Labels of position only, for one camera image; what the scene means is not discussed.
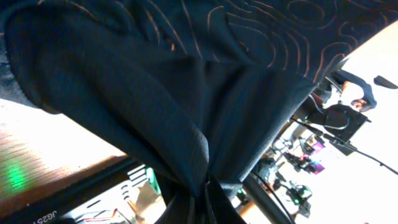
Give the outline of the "black printed cycling jersey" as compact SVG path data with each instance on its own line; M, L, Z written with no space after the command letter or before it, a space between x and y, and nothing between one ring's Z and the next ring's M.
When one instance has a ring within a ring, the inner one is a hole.
M1 98L62 113L160 176L161 223L241 223L230 198L396 1L1 2Z

